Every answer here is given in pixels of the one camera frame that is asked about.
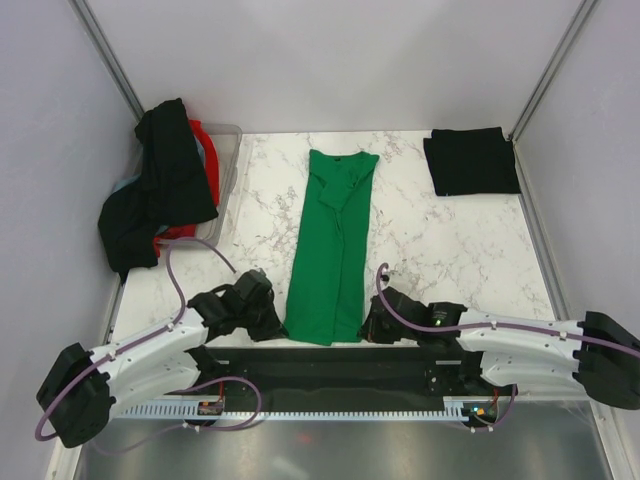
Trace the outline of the clear plastic bin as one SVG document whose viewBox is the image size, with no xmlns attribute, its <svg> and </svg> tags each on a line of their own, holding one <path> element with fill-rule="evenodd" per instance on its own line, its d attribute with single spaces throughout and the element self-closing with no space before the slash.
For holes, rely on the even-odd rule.
<svg viewBox="0 0 640 480">
<path fill-rule="evenodd" d="M 235 185 L 241 130 L 234 125 L 203 125 L 214 142 L 220 166 L 220 203 L 218 216 L 204 222 L 194 238 L 215 242 L 219 238 L 226 202 Z M 100 238 L 108 254 L 129 247 L 146 254 L 154 250 L 157 234 L 151 228 L 157 221 L 148 214 L 150 194 L 141 187 L 141 176 L 113 193 L 103 204 L 98 221 Z"/>
</svg>

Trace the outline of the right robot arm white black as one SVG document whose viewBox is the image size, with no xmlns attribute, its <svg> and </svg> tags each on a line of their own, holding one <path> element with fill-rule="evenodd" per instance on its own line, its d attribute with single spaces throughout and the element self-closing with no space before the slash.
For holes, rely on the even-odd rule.
<svg viewBox="0 0 640 480">
<path fill-rule="evenodd" d="M 639 340 L 609 315 L 581 320 L 504 317 L 452 302 L 423 304 L 386 287 L 372 297 L 359 337 L 411 340 L 433 353 L 459 354 L 467 392 L 532 386 L 584 393 L 623 410 L 639 407 Z"/>
</svg>

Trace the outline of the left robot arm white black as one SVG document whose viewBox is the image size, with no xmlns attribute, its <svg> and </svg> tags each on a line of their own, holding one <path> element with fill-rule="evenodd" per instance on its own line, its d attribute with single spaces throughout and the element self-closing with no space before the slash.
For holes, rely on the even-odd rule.
<svg viewBox="0 0 640 480">
<path fill-rule="evenodd" d="M 52 435 L 78 447 L 131 407 L 191 388 L 211 392 L 222 367 L 206 345 L 237 329 L 255 342 L 286 334 L 262 270 L 197 294 L 159 327 L 90 350 L 80 343 L 66 347 L 36 394 Z"/>
</svg>

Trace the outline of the green t shirt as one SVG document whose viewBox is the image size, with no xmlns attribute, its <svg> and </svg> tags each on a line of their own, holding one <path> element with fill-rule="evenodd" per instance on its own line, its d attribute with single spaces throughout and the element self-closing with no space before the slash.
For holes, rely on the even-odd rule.
<svg viewBox="0 0 640 480">
<path fill-rule="evenodd" d="M 374 174 L 380 156 L 309 151 L 284 326 L 293 341 L 359 340 Z"/>
</svg>

